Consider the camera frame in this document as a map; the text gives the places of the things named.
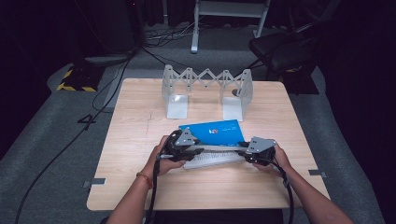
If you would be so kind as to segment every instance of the bracelet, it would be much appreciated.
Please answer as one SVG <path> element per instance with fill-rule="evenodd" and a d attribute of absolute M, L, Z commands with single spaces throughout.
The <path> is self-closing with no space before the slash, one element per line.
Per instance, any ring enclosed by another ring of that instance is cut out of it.
<path fill-rule="evenodd" d="M 142 174 L 141 172 L 137 172 L 136 177 L 138 177 L 140 175 L 143 176 L 146 179 L 146 182 L 148 183 L 148 186 L 149 186 L 150 189 L 154 188 L 154 184 L 152 183 L 152 181 L 149 179 L 148 176 Z"/>

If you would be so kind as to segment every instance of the black office chair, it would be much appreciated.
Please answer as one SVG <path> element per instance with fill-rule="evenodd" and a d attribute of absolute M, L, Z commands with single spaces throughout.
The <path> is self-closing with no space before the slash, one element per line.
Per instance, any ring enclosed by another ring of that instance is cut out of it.
<path fill-rule="evenodd" d="M 276 76 L 295 76 L 297 92 L 318 63 L 316 46 L 318 39 L 330 33 L 332 21 L 314 21 L 291 32 L 279 31 L 270 35 L 251 39 L 250 50 L 258 57 L 247 69 L 265 65 L 265 80 Z"/>

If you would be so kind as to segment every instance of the human hand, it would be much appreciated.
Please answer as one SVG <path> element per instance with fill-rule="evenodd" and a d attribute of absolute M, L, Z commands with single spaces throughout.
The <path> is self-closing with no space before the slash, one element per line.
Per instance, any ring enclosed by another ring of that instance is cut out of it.
<path fill-rule="evenodd" d="M 280 167 L 282 167 L 283 170 L 288 170 L 292 168 L 285 150 L 283 150 L 283 148 L 281 148 L 279 145 L 275 145 L 274 148 L 275 148 L 274 162 L 277 162 L 277 164 Z M 253 163 L 253 166 L 270 175 L 276 175 L 282 177 L 282 174 L 275 168 L 273 164 L 263 166 L 258 163 Z"/>
<path fill-rule="evenodd" d="M 156 161 L 156 157 L 157 157 L 158 153 L 160 153 L 161 148 L 163 147 L 163 144 L 165 144 L 167 138 L 168 138 L 168 136 L 166 136 L 166 135 L 163 136 L 160 144 L 152 150 L 152 152 L 148 158 L 148 162 L 146 163 L 145 167 L 143 168 L 143 170 L 141 172 L 144 175 L 146 175 L 147 177 L 149 177 L 150 179 L 152 179 L 152 177 L 153 177 L 152 172 L 154 169 L 154 163 Z M 164 175 L 172 169 L 180 168 L 185 163 L 186 163 L 186 161 L 170 161 L 168 159 L 162 159 L 162 160 L 160 160 L 160 172 L 158 173 L 158 175 Z"/>

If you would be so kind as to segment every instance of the blue book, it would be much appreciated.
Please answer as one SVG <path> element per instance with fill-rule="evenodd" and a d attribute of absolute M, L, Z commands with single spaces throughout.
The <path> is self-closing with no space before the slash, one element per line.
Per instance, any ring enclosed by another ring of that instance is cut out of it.
<path fill-rule="evenodd" d="M 191 134 L 198 138 L 202 145 L 236 147 L 239 146 L 238 142 L 245 141 L 236 119 L 186 124 L 178 128 L 189 128 Z"/>

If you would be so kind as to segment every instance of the dark background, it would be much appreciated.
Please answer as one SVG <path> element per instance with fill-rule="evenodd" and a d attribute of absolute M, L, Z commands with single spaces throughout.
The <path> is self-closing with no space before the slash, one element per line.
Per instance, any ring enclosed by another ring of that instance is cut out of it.
<path fill-rule="evenodd" d="M 126 2 L 128 8 L 132 1 Z M 175 15 L 183 7 L 193 8 L 193 2 L 168 0 L 170 25 L 190 21 L 192 10 L 181 17 Z M 78 3 L 88 20 L 95 24 L 89 3 Z M 147 1 L 144 10 L 146 13 L 156 11 L 145 16 L 148 24 L 162 22 L 161 16 L 158 17 L 163 13 L 162 1 Z M 268 16 L 273 24 L 283 22 L 277 21 L 270 12 Z M 343 1 L 333 17 L 337 20 L 337 28 L 320 43 L 319 68 L 326 79 L 326 94 L 340 130 L 372 182 L 384 219 L 393 223 L 396 221 L 391 207 L 396 201 L 393 192 L 396 157 L 392 141 L 396 134 L 393 92 L 396 84 L 393 69 L 396 3 L 390 0 Z M 119 39 L 126 35 L 120 32 Z M 49 76 L 72 62 L 73 52 L 89 57 L 103 56 L 106 51 L 74 2 L 64 0 L 2 1 L 0 41 L 2 158 L 50 95 Z"/>

